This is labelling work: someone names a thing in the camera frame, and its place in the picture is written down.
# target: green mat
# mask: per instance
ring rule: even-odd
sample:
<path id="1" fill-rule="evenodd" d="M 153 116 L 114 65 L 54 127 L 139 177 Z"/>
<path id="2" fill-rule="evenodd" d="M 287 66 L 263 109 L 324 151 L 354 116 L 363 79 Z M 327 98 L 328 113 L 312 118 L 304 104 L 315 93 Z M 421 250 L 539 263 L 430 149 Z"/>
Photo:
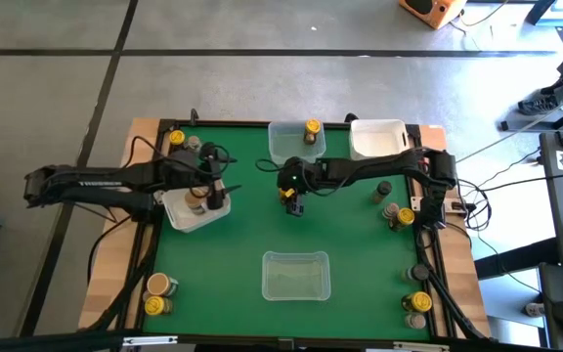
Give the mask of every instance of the green mat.
<path id="1" fill-rule="evenodd" d="M 167 219 L 154 269 L 180 282 L 169 316 L 146 317 L 144 331 L 209 335 L 427 340 L 429 331 L 405 326 L 401 297 L 421 290 L 405 283 L 404 269 L 416 262 L 410 228 L 388 229 L 369 201 L 380 179 L 359 181 L 328 198 L 304 197 L 305 212 L 285 213 L 276 173 L 258 171 L 269 158 L 266 128 L 185 127 L 227 148 L 238 163 L 224 174 L 231 194 L 229 215 L 189 234 Z M 346 130 L 326 130 L 325 156 L 349 157 Z M 409 206 L 403 176 L 388 201 Z M 327 301 L 267 301 L 262 297 L 262 256 L 267 251 L 329 256 L 331 297 Z"/>

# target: white plastic bin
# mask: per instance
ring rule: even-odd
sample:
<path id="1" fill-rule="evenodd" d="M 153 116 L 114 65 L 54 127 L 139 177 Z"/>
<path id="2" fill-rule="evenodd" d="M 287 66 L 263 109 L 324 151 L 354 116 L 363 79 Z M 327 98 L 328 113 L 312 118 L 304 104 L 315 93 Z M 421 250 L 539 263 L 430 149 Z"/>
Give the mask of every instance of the white plastic bin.
<path id="1" fill-rule="evenodd" d="M 323 156 L 326 150 L 325 129 L 317 133 L 317 140 L 313 145 L 303 142 L 305 122 L 271 122 L 269 123 L 269 152 L 271 160 L 282 166 L 286 160 L 298 156 L 306 161 L 314 162 Z"/>
<path id="2" fill-rule="evenodd" d="M 162 195 L 162 202 L 164 203 L 168 220 L 175 230 L 189 233 L 214 220 L 222 218 L 229 214 L 232 209 L 230 195 L 225 195 L 223 207 L 216 210 L 209 210 L 207 209 L 207 205 L 204 204 L 203 207 L 205 207 L 206 211 L 203 214 L 196 215 L 184 201 L 184 196 L 188 192 L 189 189 L 171 190 Z"/>
<path id="3" fill-rule="evenodd" d="M 264 253 L 262 295 L 270 301 L 328 300 L 331 282 L 327 253 Z"/>
<path id="4" fill-rule="evenodd" d="M 409 147 L 406 124 L 397 119 L 354 120 L 349 145 L 354 160 L 398 154 Z"/>

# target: cylindrical can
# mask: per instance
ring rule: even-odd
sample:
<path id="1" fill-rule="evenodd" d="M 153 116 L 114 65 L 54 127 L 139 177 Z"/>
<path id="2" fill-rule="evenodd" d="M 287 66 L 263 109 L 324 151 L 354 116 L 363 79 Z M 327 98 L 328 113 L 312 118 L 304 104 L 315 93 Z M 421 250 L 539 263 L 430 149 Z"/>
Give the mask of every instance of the cylindrical can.
<path id="1" fill-rule="evenodd" d="M 403 296 L 401 305 L 408 312 L 425 313 L 431 309 L 431 297 L 423 291 L 414 292 Z"/>
<path id="2" fill-rule="evenodd" d="M 169 297 L 177 291 L 177 280 L 163 273 L 155 273 L 147 280 L 147 291 L 151 295 Z"/>
<path id="3" fill-rule="evenodd" d="M 381 215 L 386 219 L 390 220 L 393 217 L 397 216 L 399 213 L 399 205 L 397 203 L 390 203 L 383 208 Z"/>
<path id="4" fill-rule="evenodd" d="M 309 119 L 305 123 L 305 132 L 303 133 L 303 143 L 313 145 L 317 142 L 317 134 L 321 131 L 321 122 L 315 118 Z"/>
<path id="5" fill-rule="evenodd" d="M 403 271 L 403 278 L 406 281 L 425 281 L 429 278 L 429 270 L 422 264 L 416 264 Z"/>
<path id="6" fill-rule="evenodd" d="M 544 316 L 544 305 L 542 303 L 528 303 L 525 306 L 525 313 L 533 318 Z"/>
<path id="7" fill-rule="evenodd" d="M 168 140 L 173 146 L 181 146 L 185 139 L 186 135 L 180 130 L 173 131 L 168 135 Z"/>
<path id="8" fill-rule="evenodd" d="M 191 136 L 186 141 L 186 148 L 198 153 L 201 150 L 201 140 L 197 136 Z"/>
<path id="9" fill-rule="evenodd" d="M 377 188 L 372 192 L 372 202 L 375 204 L 379 204 L 383 201 L 384 198 L 388 197 L 392 192 L 392 185 L 388 181 L 379 182 Z"/>
<path id="10" fill-rule="evenodd" d="M 205 192 L 202 189 L 195 188 L 186 192 L 184 202 L 195 215 L 201 215 L 205 212 L 203 207 L 203 204 L 206 202 Z"/>
<path id="11" fill-rule="evenodd" d="M 423 329 L 427 325 L 425 316 L 420 313 L 406 314 L 406 326 L 412 329 Z"/>
<path id="12" fill-rule="evenodd" d="M 390 230 L 397 232 L 414 222 L 414 212 L 410 208 L 401 208 L 397 216 L 390 219 Z"/>
<path id="13" fill-rule="evenodd" d="M 173 312 L 173 302 L 168 298 L 151 296 L 145 301 L 145 313 L 151 316 L 171 314 L 171 312 Z"/>

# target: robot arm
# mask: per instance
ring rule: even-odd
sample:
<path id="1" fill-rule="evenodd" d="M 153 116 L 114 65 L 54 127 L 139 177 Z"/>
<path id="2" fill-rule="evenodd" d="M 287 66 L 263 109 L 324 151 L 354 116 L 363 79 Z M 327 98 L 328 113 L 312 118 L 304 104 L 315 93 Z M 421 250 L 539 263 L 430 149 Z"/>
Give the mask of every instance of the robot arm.
<path id="1" fill-rule="evenodd" d="M 23 198 L 28 207 L 58 202 L 119 207 L 134 221 L 140 221 L 153 211 L 156 191 L 209 187 L 208 207 L 218 209 L 229 190 L 217 190 L 214 181 L 221 179 L 220 164 L 234 161 L 219 156 L 215 146 L 206 143 L 198 157 L 179 150 L 167 157 L 121 168 L 50 165 L 25 176 Z"/>
<path id="2" fill-rule="evenodd" d="M 301 216 L 302 195 L 318 193 L 322 189 L 348 187 L 358 180 L 406 175 L 430 190 L 421 202 L 418 221 L 434 226 L 443 221 L 443 201 L 447 190 L 456 185 L 455 158 L 447 152 L 412 149 L 396 155 L 349 160 L 319 158 L 315 163 L 299 157 L 288 159 L 278 174 L 278 188 L 286 212 Z"/>

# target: orange speaker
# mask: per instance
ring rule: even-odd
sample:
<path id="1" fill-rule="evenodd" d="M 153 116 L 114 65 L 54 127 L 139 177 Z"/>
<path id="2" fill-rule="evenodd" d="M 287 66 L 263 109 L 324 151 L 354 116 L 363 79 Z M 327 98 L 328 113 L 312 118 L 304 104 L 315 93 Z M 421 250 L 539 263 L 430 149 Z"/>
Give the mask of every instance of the orange speaker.
<path id="1" fill-rule="evenodd" d="M 434 29 L 440 29 L 456 18 L 465 4 L 466 0 L 399 0 L 399 5 Z"/>

